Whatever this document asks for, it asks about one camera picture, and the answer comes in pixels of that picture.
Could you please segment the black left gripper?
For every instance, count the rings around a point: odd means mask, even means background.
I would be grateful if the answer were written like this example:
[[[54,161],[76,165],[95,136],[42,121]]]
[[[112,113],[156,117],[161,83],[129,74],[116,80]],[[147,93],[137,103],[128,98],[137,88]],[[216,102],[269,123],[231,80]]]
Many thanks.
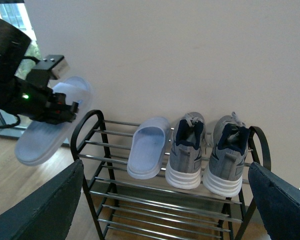
[[[26,56],[30,44],[24,32],[0,19],[0,109],[53,125],[73,122],[79,104],[67,104],[65,93],[48,86],[67,67],[65,57]]]

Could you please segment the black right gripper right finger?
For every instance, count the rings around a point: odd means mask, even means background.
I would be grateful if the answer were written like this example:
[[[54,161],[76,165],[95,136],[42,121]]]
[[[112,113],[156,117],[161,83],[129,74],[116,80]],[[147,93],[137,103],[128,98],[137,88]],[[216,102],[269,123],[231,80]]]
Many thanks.
[[[300,240],[300,190],[256,162],[248,180],[270,238]]]

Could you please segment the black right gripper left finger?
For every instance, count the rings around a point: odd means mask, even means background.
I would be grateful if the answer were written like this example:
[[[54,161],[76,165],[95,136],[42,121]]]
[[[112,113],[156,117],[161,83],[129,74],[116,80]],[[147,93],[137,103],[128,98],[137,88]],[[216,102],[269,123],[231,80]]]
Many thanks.
[[[81,197],[79,159],[0,215],[0,240],[64,240]]]

